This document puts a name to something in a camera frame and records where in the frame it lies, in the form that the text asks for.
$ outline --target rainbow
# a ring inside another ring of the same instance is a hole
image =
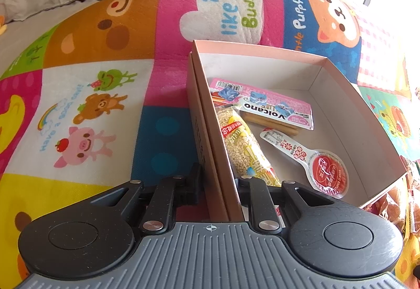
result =
[[[50,113],[57,107],[58,103],[56,103],[55,105],[53,105],[51,108],[49,108],[45,114],[43,115],[43,117],[41,117],[41,119],[38,122],[38,130],[42,130],[43,127],[45,126],[45,124],[47,123],[47,116],[50,115]]]

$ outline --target play mat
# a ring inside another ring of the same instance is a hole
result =
[[[0,78],[0,288],[27,275],[17,240],[31,220],[190,170],[194,39],[328,57],[400,155],[420,159],[416,84],[398,39],[363,11],[343,0],[103,0],[35,40]]]

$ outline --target cartoon pig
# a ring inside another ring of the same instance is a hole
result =
[[[222,40],[257,44],[263,30],[263,0],[197,0],[197,11],[179,21],[188,40]]]
[[[115,135],[103,136],[104,131],[95,134],[92,128],[69,128],[69,137],[61,139],[55,145],[57,151],[62,153],[60,158],[55,162],[54,167],[62,168],[67,165],[80,165],[91,156],[96,161],[98,154],[112,156],[112,150],[106,147],[106,144],[115,140]],[[94,151],[93,146],[96,140],[101,140],[102,147]]]

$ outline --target plastic wrapper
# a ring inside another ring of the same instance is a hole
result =
[[[233,106],[219,107],[216,108],[216,113],[230,162],[236,168],[237,174],[255,176],[263,179],[269,186],[281,186],[238,109]]]

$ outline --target open box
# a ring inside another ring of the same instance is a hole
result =
[[[309,149],[331,151],[343,160],[349,174],[343,201],[363,207],[405,174],[397,151],[375,115],[327,58],[262,45],[195,41],[187,91],[197,150],[206,172],[211,219],[244,219],[209,91],[214,77],[309,103],[314,130],[302,129],[294,139]],[[260,138],[263,126],[248,125],[280,181],[295,180],[310,186],[300,164]]]

